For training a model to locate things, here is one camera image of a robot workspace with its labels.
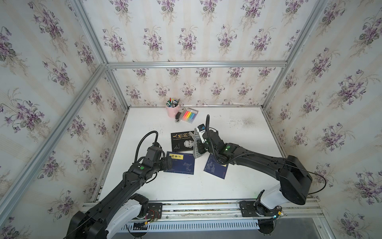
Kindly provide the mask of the blue book yellow label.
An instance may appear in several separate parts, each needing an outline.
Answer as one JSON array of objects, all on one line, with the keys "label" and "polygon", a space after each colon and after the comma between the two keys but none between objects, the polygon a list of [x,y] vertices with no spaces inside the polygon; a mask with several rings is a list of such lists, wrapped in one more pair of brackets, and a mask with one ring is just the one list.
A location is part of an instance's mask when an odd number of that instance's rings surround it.
[{"label": "blue book yellow label", "polygon": [[191,153],[167,152],[172,159],[172,168],[165,170],[169,173],[194,175],[195,158]]},{"label": "blue book yellow label", "polygon": [[212,154],[209,155],[206,162],[204,172],[207,172],[213,176],[221,179],[225,179],[228,170],[228,165],[219,164]]}]

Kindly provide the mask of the grey striped cleaning cloth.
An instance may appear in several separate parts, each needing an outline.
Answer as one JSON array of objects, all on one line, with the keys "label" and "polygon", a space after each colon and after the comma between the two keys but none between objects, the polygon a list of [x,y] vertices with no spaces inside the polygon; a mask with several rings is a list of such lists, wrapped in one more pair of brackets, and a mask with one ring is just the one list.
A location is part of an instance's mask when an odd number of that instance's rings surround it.
[{"label": "grey striped cleaning cloth", "polygon": [[190,136],[193,139],[194,149],[193,149],[193,156],[195,159],[200,158],[203,156],[207,151],[204,147],[204,144],[202,143],[202,138],[199,134],[199,131],[197,128],[194,129],[194,132],[189,132]]}]

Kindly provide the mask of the black portrait book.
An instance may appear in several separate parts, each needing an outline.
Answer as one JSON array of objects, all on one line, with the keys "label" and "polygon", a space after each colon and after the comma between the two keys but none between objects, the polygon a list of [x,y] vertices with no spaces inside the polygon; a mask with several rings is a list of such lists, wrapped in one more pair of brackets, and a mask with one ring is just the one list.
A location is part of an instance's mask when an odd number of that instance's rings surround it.
[{"label": "black portrait book", "polygon": [[172,152],[193,151],[194,143],[189,131],[171,133]]}]

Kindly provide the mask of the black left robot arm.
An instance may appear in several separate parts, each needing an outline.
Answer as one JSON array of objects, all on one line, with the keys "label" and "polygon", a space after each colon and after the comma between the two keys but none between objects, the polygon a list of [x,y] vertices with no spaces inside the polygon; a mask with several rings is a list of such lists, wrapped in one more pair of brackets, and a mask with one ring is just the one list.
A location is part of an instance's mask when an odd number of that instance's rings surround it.
[{"label": "black left robot arm", "polygon": [[95,206],[85,213],[78,211],[69,223],[67,239],[111,239],[128,221],[144,217],[148,199],[137,193],[144,184],[153,181],[158,172],[172,168],[172,159],[166,156],[155,141],[143,157],[136,156],[122,180]]}]

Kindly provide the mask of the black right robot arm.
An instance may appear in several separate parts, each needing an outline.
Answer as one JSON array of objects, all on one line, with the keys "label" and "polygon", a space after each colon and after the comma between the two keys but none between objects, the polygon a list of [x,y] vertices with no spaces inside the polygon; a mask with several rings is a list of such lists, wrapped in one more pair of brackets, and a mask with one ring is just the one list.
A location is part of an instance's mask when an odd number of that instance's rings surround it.
[{"label": "black right robot arm", "polygon": [[309,190],[313,182],[313,172],[306,170],[297,157],[272,157],[247,150],[234,143],[225,143],[217,130],[210,129],[210,116],[207,116],[206,123],[195,128],[194,142],[197,153],[208,152],[221,166],[245,166],[278,181],[275,187],[262,190],[255,201],[239,203],[244,217],[277,219],[282,214],[282,204],[304,205],[311,195]]}]

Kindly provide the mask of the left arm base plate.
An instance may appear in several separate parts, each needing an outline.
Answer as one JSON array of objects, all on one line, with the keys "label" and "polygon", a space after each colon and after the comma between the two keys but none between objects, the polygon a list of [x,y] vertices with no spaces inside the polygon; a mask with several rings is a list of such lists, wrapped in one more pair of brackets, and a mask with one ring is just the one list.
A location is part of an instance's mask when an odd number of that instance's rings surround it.
[{"label": "left arm base plate", "polygon": [[144,205],[139,215],[132,219],[132,221],[148,221],[159,220],[162,218],[163,203],[148,203]]}]

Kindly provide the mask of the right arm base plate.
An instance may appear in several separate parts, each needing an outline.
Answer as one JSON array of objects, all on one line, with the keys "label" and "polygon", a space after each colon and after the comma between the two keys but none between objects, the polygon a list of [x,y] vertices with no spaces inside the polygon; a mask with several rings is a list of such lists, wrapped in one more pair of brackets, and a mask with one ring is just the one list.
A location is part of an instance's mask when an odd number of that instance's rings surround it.
[{"label": "right arm base plate", "polygon": [[269,209],[260,201],[240,201],[239,208],[242,217],[278,217],[282,212],[281,206]]}]

